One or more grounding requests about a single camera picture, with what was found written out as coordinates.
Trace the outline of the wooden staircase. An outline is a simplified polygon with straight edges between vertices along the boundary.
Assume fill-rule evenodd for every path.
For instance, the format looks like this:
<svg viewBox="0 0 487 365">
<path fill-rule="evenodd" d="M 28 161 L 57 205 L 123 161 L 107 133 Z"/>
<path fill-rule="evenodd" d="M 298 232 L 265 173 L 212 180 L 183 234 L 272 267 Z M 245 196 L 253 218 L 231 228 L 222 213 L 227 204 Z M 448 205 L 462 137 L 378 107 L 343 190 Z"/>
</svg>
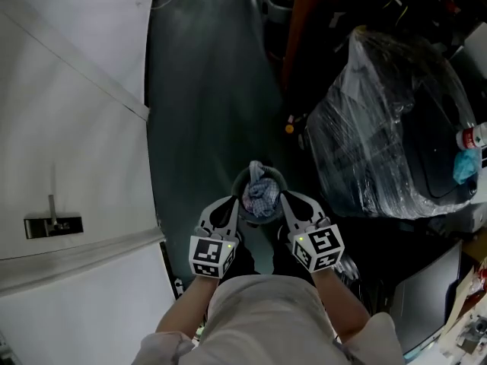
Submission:
<svg viewBox="0 0 487 365">
<path fill-rule="evenodd" d="M 297 54 L 303 43 L 304 32 L 310 26 L 311 17 L 319 8 L 332 11 L 339 0 L 294 0 L 288 42 L 281 70 L 282 89 L 286 92 L 296 66 Z"/>
</svg>

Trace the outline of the water bottle red label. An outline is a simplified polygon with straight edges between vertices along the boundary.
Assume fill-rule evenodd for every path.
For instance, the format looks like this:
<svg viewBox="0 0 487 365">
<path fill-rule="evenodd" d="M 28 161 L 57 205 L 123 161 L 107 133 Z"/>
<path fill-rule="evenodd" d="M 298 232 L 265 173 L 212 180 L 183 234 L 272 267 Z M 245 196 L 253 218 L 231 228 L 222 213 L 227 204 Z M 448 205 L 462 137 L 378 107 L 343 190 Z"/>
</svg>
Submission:
<svg viewBox="0 0 487 365">
<path fill-rule="evenodd" d="M 459 131 L 456 142 L 462 151 L 487 147 L 487 122 Z"/>
</svg>

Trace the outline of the light grey clothes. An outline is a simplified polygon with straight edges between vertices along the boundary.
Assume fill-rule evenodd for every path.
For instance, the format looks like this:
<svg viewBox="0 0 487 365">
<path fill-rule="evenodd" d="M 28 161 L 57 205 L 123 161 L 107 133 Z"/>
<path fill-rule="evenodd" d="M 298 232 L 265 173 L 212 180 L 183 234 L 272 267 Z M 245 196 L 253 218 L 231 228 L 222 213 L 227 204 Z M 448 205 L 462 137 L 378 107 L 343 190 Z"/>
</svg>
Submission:
<svg viewBox="0 0 487 365">
<path fill-rule="evenodd" d="M 249 164 L 250 185 L 253 185 L 261 180 L 265 174 L 263 164 L 258 160 L 252 160 Z"/>
</svg>

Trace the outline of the person's right forearm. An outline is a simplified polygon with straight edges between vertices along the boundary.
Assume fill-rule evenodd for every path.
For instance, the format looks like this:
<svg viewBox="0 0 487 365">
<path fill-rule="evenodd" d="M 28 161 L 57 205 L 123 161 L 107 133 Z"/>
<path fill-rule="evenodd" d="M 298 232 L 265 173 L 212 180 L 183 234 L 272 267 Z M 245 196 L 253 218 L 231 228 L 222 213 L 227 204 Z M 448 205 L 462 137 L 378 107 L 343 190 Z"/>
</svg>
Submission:
<svg viewBox="0 0 487 365">
<path fill-rule="evenodd" d="M 332 327 L 342 343 L 349 341 L 367 325 L 369 312 L 331 268 L 316 271 L 311 277 Z"/>
</svg>

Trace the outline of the grey checked clothes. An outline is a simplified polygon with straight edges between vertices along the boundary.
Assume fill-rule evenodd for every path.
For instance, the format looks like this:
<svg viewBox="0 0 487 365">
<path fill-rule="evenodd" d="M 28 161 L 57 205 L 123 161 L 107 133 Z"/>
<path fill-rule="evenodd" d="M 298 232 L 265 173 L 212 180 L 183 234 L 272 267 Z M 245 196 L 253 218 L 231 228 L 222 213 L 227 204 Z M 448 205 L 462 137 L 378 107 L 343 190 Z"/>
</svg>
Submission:
<svg viewBox="0 0 487 365">
<path fill-rule="evenodd" d="M 249 192 L 253 202 L 253 214 L 255 217 L 269 217 L 275 210 L 280 189 L 274 179 L 265 177 L 253 185 L 250 182 L 243 192 Z"/>
</svg>

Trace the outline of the person's left forearm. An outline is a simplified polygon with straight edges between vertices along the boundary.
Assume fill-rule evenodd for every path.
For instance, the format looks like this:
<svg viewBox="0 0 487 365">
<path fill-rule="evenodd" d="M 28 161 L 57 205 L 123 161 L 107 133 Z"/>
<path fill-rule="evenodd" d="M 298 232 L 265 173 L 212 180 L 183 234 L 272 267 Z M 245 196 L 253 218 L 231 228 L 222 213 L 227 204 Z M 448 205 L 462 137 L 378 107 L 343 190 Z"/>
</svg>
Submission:
<svg viewBox="0 0 487 365">
<path fill-rule="evenodd" d="M 218 284 L 216 278 L 196 276 L 183 295 L 164 314 L 155 332 L 179 332 L 193 338 Z"/>
</svg>

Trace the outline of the blue cloth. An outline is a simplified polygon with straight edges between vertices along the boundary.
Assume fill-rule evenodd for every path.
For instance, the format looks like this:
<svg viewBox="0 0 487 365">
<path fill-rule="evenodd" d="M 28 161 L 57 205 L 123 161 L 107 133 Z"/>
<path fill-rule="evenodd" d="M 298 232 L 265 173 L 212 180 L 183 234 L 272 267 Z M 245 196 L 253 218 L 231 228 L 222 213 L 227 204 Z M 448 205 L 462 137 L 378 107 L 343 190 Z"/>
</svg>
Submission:
<svg viewBox="0 0 487 365">
<path fill-rule="evenodd" d="M 471 176 L 478 173 L 481 164 L 481 151 L 467 149 L 456 154 L 454 159 L 453 178 L 458 185 L 464 184 Z"/>
</svg>

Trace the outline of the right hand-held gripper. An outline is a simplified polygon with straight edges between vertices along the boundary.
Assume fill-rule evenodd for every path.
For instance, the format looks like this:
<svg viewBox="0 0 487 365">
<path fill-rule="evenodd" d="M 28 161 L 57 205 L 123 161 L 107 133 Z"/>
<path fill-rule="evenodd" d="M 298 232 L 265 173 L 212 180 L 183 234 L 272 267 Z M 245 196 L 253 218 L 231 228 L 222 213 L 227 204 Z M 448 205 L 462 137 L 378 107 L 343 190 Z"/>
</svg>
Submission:
<svg viewBox="0 0 487 365">
<path fill-rule="evenodd" d="M 291 254 L 309 273 L 333 268 L 345 250 L 338 226 L 309 196 L 284 191 L 280 201 L 289 229 Z"/>
</svg>

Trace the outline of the black wall socket panel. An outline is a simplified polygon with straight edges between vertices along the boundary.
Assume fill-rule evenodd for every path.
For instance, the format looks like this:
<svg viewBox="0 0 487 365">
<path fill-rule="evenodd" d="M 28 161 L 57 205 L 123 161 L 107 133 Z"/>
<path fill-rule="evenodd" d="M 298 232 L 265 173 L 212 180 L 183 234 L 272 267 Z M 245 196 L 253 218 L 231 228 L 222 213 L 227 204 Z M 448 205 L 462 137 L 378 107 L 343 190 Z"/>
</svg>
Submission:
<svg viewBox="0 0 487 365">
<path fill-rule="evenodd" d="M 28 240 L 70 236 L 84 232 L 81 216 L 58 216 L 54 195 L 48 195 L 47 214 L 30 214 L 24 218 L 24 230 Z"/>
</svg>

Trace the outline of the clear plastic bag red items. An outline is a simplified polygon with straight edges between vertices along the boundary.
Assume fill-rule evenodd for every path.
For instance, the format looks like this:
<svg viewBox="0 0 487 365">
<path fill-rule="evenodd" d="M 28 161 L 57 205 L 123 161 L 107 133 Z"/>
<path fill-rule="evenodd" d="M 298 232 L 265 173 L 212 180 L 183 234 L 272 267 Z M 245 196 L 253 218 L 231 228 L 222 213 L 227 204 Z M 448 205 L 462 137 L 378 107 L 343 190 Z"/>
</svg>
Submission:
<svg viewBox="0 0 487 365">
<path fill-rule="evenodd" d="M 470 287 L 469 296 L 483 293 L 487 290 L 487 265 L 480 265 L 479 269 L 473 275 Z"/>
</svg>

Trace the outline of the person's white shirt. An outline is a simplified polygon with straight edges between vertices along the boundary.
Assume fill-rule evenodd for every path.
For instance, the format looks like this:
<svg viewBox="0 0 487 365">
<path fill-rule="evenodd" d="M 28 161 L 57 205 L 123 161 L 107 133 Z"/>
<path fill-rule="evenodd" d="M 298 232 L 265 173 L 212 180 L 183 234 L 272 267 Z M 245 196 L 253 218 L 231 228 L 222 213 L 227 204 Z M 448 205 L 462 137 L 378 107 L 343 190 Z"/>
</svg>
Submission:
<svg viewBox="0 0 487 365">
<path fill-rule="evenodd" d="M 193 338 L 151 333 L 132 365 L 405 365 L 393 320 L 342 343 L 314 285 L 282 275 L 219 282 Z"/>
</svg>

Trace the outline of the dark round laundry basket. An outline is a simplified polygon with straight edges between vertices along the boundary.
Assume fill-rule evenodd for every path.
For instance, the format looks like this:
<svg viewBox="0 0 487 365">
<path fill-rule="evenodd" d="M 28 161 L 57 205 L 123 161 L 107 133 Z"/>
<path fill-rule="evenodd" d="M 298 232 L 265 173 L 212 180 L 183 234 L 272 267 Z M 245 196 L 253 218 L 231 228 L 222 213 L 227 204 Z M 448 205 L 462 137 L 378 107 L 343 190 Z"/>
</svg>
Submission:
<svg viewBox="0 0 487 365">
<path fill-rule="evenodd" d="M 263 166 L 264 176 L 274 179 L 280 191 L 284 191 L 288 189 L 287 183 L 283 175 L 274 167 Z M 253 214 L 249 213 L 245 208 L 242 200 L 242 195 L 244 193 L 244 189 L 248 182 L 250 181 L 250 170 L 248 168 L 243 169 L 235 179 L 231 194 L 236 195 L 239 200 L 239 211 L 238 215 L 239 218 L 249 224 L 251 227 L 258 227 L 266 224 L 270 224 L 275 221 L 279 221 L 283 218 L 284 213 L 282 209 L 282 205 L 280 202 L 280 198 L 277 198 L 277 203 L 275 206 L 274 212 L 269 217 L 255 217 Z"/>
</svg>

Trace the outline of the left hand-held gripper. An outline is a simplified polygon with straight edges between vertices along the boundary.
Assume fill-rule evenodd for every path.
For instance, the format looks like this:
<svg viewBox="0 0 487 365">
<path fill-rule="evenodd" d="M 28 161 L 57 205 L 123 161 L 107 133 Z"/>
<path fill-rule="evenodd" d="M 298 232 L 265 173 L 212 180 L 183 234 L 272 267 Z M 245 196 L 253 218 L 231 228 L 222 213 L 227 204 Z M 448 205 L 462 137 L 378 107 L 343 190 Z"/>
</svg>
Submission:
<svg viewBox="0 0 487 365">
<path fill-rule="evenodd" d="M 238 197 L 229 195 L 211 203 L 201 213 L 199 226 L 190 237 L 189 266 L 196 276 L 222 279 L 239 246 Z"/>
</svg>

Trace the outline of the plastic-wrapped black appliance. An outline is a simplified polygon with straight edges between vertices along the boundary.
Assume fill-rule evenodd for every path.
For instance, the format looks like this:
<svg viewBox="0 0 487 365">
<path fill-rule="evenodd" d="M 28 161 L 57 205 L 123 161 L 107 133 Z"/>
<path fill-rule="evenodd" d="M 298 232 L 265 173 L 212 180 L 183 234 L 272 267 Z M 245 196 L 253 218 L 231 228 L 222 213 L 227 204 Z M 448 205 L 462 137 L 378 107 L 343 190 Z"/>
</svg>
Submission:
<svg viewBox="0 0 487 365">
<path fill-rule="evenodd" d="M 345 67 L 307 119 L 324 198 L 343 217 L 459 211 L 480 165 L 454 178 L 456 136 L 475 123 L 460 78 L 425 38 L 356 27 Z"/>
</svg>

